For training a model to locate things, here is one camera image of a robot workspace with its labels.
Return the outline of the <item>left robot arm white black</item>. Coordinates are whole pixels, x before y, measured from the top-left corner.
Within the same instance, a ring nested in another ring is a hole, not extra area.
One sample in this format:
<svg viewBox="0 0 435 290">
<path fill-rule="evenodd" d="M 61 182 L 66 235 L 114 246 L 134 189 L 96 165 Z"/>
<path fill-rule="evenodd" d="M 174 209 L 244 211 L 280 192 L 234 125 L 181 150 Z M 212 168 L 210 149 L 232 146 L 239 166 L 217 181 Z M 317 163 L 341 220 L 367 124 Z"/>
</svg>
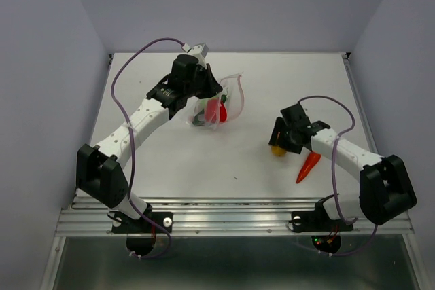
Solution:
<svg viewBox="0 0 435 290">
<path fill-rule="evenodd" d="M 146 95 L 140 106 L 108 137 L 77 152 L 76 186 L 110 209 L 128 217 L 138 232 L 151 225 L 149 204 L 132 192 L 124 174 L 135 163 L 135 152 L 159 127 L 182 110 L 189 98 L 211 98 L 222 91 L 202 54 L 180 54 L 171 72 Z"/>
</svg>

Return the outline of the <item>yellow toy potato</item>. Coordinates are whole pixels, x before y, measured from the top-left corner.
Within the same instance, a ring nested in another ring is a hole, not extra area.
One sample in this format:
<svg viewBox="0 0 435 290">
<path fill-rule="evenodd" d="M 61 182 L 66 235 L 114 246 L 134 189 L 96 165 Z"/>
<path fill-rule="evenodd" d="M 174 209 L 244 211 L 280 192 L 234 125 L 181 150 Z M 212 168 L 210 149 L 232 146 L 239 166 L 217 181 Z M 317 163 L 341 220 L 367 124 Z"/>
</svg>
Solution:
<svg viewBox="0 0 435 290">
<path fill-rule="evenodd" d="M 271 153 L 277 157 L 283 157 L 286 155 L 287 151 L 280 146 L 271 145 Z"/>
</svg>

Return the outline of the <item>red toy bell pepper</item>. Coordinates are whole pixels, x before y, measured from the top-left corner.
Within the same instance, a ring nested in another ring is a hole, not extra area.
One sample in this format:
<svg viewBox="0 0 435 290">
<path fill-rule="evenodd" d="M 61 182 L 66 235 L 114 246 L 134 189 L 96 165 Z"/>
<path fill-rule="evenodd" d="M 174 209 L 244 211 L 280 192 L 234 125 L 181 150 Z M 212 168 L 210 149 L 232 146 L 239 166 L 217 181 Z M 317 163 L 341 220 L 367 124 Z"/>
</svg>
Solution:
<svg viewBox="0 0 435 290">
<path fill-rule="evenodd" d="M 218 98 L 212 98 L 210 103 L 211 113 L 204 115 L 208 123 L 224 123 L 228 119 L 228 112 L 224 102 Z"/>
</svg>

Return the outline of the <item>light green toy gourd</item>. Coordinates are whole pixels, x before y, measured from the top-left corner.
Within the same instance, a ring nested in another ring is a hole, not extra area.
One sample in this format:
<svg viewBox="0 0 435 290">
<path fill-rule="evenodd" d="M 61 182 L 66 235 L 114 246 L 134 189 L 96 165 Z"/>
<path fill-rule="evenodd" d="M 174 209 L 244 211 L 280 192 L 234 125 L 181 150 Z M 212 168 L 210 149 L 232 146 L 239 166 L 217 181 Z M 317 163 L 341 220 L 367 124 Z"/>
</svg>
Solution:
<svg viewBox="0 0 435 290">
<path fill-rule="evenodd" d="M 203 115 L 211 113 L 211 105 L 209 104 L 211 99 L 199 100 L 198 112 Z"/>
</svg>

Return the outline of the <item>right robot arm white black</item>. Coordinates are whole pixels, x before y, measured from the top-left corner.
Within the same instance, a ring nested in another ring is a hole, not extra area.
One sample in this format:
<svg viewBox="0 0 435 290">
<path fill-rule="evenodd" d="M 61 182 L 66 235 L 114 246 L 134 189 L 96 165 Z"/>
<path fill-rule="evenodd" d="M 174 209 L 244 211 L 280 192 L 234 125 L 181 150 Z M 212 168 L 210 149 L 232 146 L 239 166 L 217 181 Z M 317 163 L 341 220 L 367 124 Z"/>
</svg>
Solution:
<svg viewBox="0 0 435 290">
<path fill-rule="evenodd" d="M 381 156 L 342 138 L 330 125 L 311 122 L 301 104 L 281 110 L 268 144 L 290 153 L 307 149 L 331 162 L 331 169 L 342 168 L 358 182 L 356 194 L 322 198 L 315 208 L 302 216 L 301 222 L 328 229 L 337 221 L 352 224 L 365 218 L 383 225 L 417 204 L 406 166 L 396 155 Z"/>
</svg>

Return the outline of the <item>orange toy carrot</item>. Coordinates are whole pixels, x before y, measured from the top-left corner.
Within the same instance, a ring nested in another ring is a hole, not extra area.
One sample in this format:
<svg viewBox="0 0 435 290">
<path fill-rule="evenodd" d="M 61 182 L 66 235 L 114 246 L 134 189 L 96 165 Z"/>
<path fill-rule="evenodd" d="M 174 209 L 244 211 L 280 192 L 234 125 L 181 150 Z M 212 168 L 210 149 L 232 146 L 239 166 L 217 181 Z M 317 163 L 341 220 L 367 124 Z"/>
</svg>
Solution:
<svg viewBox="0 0 435 290">
<path fill-rule="evenodd" d="M 298 176 L 296 178 L 296 184 L 301 183 L 307 175 L 312 171 L 312 169 L 319 163 L 321 160 L 321 155 L 315 152 L 310 152 L 300 169 Z"/>
</svg>

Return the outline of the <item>clear zip top bag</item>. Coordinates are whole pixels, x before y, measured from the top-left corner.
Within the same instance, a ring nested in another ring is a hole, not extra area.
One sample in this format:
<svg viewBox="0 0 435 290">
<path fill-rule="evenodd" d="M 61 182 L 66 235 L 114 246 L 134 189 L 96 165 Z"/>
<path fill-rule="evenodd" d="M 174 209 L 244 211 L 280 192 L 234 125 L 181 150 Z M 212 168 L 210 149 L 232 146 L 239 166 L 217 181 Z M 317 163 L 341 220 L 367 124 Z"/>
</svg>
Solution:
<svg viewBox="0 0 435 290">
<path fill-rule="evenodd" d="M 211 98 L 195 100 L 184 114 L 187 125 L 195 128 L 217 129 L 237 119 L 245 106 L 242 73 L 218 80 L 222 91 Z"/>
</svg>

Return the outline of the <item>dark green toy cucumber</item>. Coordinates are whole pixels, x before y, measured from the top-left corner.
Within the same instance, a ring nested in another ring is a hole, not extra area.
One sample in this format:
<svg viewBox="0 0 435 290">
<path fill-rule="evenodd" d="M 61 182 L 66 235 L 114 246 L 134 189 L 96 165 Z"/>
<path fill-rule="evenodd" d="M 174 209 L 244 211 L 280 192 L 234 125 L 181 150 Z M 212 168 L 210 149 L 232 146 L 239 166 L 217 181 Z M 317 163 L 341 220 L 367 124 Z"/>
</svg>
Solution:
<svg viewBox="0 0 435 290">
<path fill-rule="evenodd" d="M 204 126 L 206 123 L 205 116 L 203 114 L 195 115 L 191 123 L 193 126 Z"/>
</svg>

